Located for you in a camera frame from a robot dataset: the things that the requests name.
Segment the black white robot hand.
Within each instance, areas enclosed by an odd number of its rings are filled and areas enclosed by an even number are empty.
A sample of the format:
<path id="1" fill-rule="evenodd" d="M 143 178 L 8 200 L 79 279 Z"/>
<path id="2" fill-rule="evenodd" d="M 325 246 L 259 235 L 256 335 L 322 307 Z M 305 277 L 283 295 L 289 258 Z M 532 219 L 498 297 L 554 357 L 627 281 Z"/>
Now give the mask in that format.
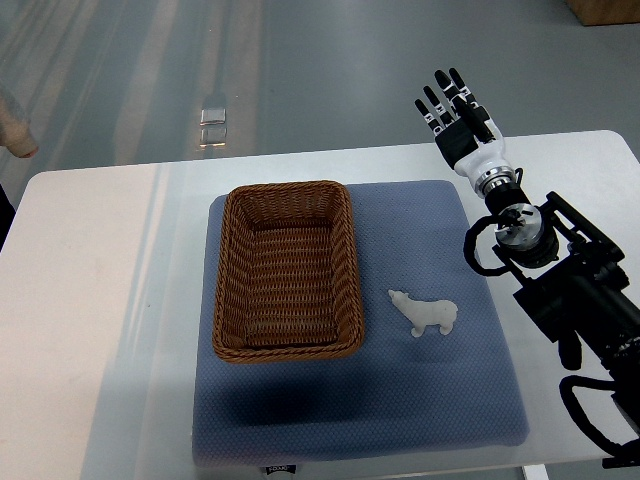
<path id="1" fill-rule="evenodd" d="M 446 164 L 467 178 L 480 196 L 497 185 L 514 182 L 516 173 L 505 158 L 504 137 L 459 72 L 438 70 L 434 78 L 441 93 L 426 85 L 426 98 L 417 99 L 415 106 Z"/>

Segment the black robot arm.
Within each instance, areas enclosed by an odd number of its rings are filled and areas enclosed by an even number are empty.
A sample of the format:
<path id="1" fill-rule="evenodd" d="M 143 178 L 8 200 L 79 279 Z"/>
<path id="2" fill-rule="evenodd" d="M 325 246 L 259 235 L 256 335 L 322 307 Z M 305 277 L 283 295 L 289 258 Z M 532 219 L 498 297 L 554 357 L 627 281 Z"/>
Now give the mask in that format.
<path id="1" fill-rule="evenodd" d="M 521 188 L 522 172 L 497 167 L 475 182 L 489 211 L 467 231 L 463 254 L 484 277 L 512 274 L 514 298 L 558 347 L 569 374 L 559 383 L 575 425 L 607 453 L 605 468 L 639 463 L 639 441 L 607 438 L 575 391 L 608 391 L 633 430 L 639 428 L 639 309 L 623 291 L 622 250 L 555 192 L 540 206 Z"/>

